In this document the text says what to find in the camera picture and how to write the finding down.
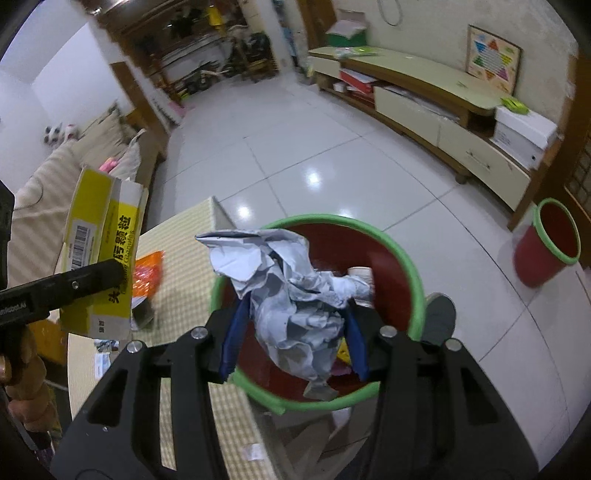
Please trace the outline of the left hand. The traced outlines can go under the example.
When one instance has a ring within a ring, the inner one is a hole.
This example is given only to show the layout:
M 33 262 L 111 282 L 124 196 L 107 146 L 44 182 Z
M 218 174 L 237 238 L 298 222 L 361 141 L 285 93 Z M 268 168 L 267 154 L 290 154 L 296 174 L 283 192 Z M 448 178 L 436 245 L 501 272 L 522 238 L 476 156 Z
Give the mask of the left hand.
M 27 431 L 47 432 L 55 424 L 57 413 L 45 384 L 46 368 L 34 336 L 25 328 L 11 341 L 18 341 L 19 354 L 1 351 L 1 383 L 6 386 L 8 409 Z

